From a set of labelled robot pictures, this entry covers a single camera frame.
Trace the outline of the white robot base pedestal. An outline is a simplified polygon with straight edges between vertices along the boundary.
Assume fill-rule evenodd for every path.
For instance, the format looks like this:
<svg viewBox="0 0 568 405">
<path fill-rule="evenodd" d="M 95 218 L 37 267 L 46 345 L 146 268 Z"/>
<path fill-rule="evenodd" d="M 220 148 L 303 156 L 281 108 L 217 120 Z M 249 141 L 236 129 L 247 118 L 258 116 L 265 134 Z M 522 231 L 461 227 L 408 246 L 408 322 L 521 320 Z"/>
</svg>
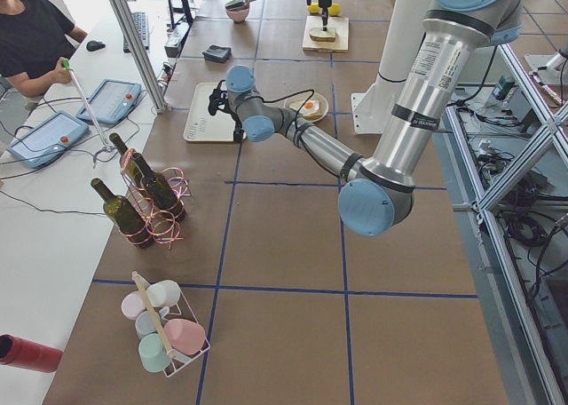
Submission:
<svg viewBox="0 0 568 405">
<path fill-rule="evenodd" d="M 375 82 L 366 92 L 351 95 L 357 134 L 384 132 L 422 43 L 422 20 L 432 0 L 391 1 L 393 13 Z"/>
</svg>

